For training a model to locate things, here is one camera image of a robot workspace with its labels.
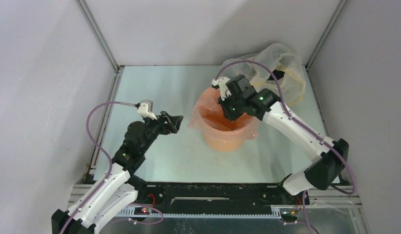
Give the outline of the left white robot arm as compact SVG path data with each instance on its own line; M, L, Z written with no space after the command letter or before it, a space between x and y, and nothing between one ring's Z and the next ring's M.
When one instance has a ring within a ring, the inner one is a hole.
M143 117L130 123L103 176L66 211L54 212L52 233L98 234L123 207L144 202L148 197L147 183L135 172L158 136L176 134L182 121L183 116L162 111L154 119Z

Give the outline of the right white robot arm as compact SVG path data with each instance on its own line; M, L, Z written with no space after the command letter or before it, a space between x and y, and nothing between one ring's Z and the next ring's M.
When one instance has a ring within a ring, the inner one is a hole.
M348 143L344 139L334 141L316 133L271 90L263 88L257 92L243 75L213 80L212 87L220 93L218 104L226 119L235 121L247 114L271 125L297 144L312 162L283 179L282 187L277 191L280 202L289 204L297 194L311 188L326 190L344 169L337 154L346 159Z

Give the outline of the clear yellowish plastic bag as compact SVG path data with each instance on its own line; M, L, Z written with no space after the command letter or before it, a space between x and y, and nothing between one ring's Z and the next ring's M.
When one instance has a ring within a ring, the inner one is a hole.
M258 62L271 70L278 80L283 100L288 106L295 105L303 99L306 79L301 57L296 50L282 43L273 43L259 53L228 59L220 66L219 78L244 75L256 91L267 88L278 95L279 91L275 81L261 66L253 63L237 63L227 66L241 60Z

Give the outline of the black front mounting rail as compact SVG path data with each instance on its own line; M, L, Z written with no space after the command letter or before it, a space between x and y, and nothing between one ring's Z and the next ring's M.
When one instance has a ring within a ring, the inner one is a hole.
M137 203L153 205L164 215L279 216L276 207L299 210L302 194L290 195L274 183L149 182Z

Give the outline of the aluminium frame post right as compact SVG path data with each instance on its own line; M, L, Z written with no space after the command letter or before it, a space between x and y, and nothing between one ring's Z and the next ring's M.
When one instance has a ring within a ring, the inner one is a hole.
M328 20L328 23L323 31L323 33L321 34L314 50L312 51L306 65L306 71L309 72L312 65L314 64L320 50L322 49L322 47L324 46L325 42L327 41L329 35L331 34L335 24L337 23L337 21L339 20L340 16L342 15L346 5L348 4L348 0L340 0L339 3L337 4L332 16L330 17L330 19Z

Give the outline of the aluminium frame post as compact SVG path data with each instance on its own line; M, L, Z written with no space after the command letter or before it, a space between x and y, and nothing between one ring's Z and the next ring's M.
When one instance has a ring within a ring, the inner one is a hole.
M76 4L78 5L85 21L87 22L92 34L97 40L98 45L100 46L103 54L107 58L109 64L113 68L115 72L118 72L119 70L119 64L117 63L114 54L112 50L109 47L109 44L105 38L105 36L102 33L102 30L100 29L87 1L85 0L75 0Z
M332 16L330 17L330 19L328 20L328 23L323 31L323 33L321 34L314 50L312 51L306 65L306 71L309 72L312 65L314 64L320 50L322 49L322 47L324 46L325 42L327 41L329 35L331 34L335 24L337 23L337 21L339 20L340 16L342 15L346 5L348 4L348 0L340 0L339 3L337 4Z

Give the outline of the aluminium frame post left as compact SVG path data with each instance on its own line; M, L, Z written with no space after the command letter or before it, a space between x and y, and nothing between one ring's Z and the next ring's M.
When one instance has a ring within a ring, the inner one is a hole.
M118 72L119 70L119 64L117 63L114 54L112 50L109 47L109 44L105 38L105 36L102 33L102 30L100 29L87 1L85 0L75 0L76 4L78 5L85 21L87 22L92 34L97 40L98 45L100 46L103 54L107 58L109 64L113 68L115 72Z

